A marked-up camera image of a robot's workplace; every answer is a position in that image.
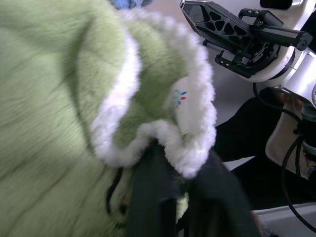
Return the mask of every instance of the green fleece fabric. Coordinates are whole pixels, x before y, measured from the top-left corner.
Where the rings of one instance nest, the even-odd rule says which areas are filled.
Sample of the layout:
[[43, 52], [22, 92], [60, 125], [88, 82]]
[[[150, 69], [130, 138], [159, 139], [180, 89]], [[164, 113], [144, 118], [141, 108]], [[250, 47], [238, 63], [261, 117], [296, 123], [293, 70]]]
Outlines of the green fleece fabric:
[[[129, 27], [139, 42], [141, 80], [168, 79], [170, 87], [185, 74], [157, 30]], [[131, 171], [109, 215], [105, 193], [116, 170], [90, 146], [91, 123], [125, 61], [125, 29], [104, 0], [0, 1], [0, 237], [125, 235], [118, 210]], [[151, 109], [167, 92], [140, 90], [115, 140], [125, 145], [135, 126], [167, 117]], [[139, 103], [146, 113], [136, 110]]]

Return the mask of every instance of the robotic hand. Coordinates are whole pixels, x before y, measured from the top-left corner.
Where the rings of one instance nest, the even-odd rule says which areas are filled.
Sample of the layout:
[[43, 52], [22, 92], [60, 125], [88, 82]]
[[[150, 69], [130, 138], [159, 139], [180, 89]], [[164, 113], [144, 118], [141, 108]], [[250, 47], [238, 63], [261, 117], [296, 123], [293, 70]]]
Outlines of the robotic hand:
[[[284, 184], [287, 161], [296, 146], [300, 150], [303, 144], [306, 158], [316, 161], [316, 54], [308, 48], [313, 37], [300, 31], [315, 11], [316, 0], [214, 1], [220, 5], [209, 0], [182, 0], [180, 7], [191, 28], [205, 39], [203, 45], [220, 51], [216, 63], [252, 82], [259, 99], [258, 82], [303, 102], [303, 119], [275, 108], [297, 120], [300, 134], [282, 165]], [[300, 176], [299, 153], [296, 160]], [[316, 233], [293, 208], [285, 185], [283, 190], [294, 214]]]

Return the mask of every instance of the black cable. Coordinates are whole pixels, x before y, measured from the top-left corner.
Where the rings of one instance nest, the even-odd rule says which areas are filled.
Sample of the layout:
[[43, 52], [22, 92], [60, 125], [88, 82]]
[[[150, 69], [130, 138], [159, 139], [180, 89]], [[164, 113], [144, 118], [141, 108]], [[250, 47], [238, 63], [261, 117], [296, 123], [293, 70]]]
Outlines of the black cable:
[[257, 83], [253, 83], [252, 84], [252, 88], [253, 88], [253, 93], [255, 94], [255, 96], [257, 97], [257, 99], [264, 105], [270, 107], [271, 109], [274, 109], [274, 110], [279, 110], [287, 115], [290, 115], [291, 117], [293, 117], [298, 123], [301, 122], [301, 119], [300, 117], [298, 117], [295, 113], [289, 111], [289, 110], [286, 110], [284, 109], [283, 107], [280, 107], [280, 106], [275, 106], [275, 105], [271, 105], [269, 104], [268, 102], [264, 101], [261, 96], [259, 95], [258, 93], [258, 90], [257, 90]]
[[287, 193], [286, 190], [286, 182], [285, 182], [285, 171], [286, 171], [286, 166], [287, 166], [287, 162], [290, 159], [290, 156], [292, 154], [292, 152], [294, 151], [295, 147], [301, 142], [302, 137], [298, 137], [296, 138], [296, 140], [293, 142], [293, 144], [290, 146], [290, 148], [288, 149], [283, 163], [282, 163], [282, 176], [281, 176], [281, 180], [282, 180], [282, 188], [283, 188], [283, 192], [286, 198], [286, 201], [288, 203], [289, 208], [291, 209], [291, 211], [294, 213], [294, 215], [306, 226], [308, 227], [311, 231], [313, 231], [314, 233], [316, 233], [316, 228], [313, 227], [310, 223], [308, 223], [294, 208], [293, 204], [291, 203], [291, 200], [289, 198], [289, 195]]

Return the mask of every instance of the white sherpa lining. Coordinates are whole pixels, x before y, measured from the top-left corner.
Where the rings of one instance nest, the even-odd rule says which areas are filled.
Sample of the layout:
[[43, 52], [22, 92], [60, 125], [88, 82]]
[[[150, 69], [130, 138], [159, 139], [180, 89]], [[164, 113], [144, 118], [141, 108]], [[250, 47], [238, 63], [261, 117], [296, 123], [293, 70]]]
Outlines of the white sherpa lining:
[[102, 103], [99, 115], [92, 125], [92, 142], [97, 157], [114, 167], [133, 166], [140, 159], [152, 139], [158, 139], [165, 147], [165, 155], [170, 164], [186, 178], [192, 178], [208, 158], [215, 143], [216, 110], [214, 88], [211, 84], [212, 68], [207, 61], [207, 50], [201, 45], [195, 33], [183, 24], [176, 24], [170, 17], [151, 13], [143, 8], [121, 10], [126, 21], [145, 20], [159, 30], [170, 44], [176, 48], [187, 65], [188, 86], [195, 96], [190, 101], [196, 123], [191, 127], [192, 139], [183, 144], [177, 126], [165, 120], [142, 124], [136, 138], [125, 148], [119, 150], [112, 142], [112, 135], [126, 113], [129, 101], [138, 89], [140, 61], [136, 56], [137, 44], [129, 36], [127, 58], [110, 95]]

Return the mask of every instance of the white surface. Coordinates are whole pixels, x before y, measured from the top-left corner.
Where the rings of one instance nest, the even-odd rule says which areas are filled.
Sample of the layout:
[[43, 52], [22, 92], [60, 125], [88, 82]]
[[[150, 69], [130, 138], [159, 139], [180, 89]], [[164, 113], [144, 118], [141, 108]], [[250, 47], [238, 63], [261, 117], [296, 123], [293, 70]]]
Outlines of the white surface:
[[[316, 227], [316, 203], [295, 206], [298, 213]], [[279, 207], [269, 210], [256, 211], [267, 228], [279, 237], [315, 237], [316, 234], [301, 223], [289, 209]]]
[[242, 164], [245, 164], [246, 162], [250, 161], [252, 158], [254, 158], [254, 157], [248, 157], [248, 158], [242, 158], [242, 159], [234, 160], [234, 161], [230, 161], [230, 162], [224, 162], [224, 165], [230, 171], [230, 170], [237, 168], [238, 166], [240, 166]]

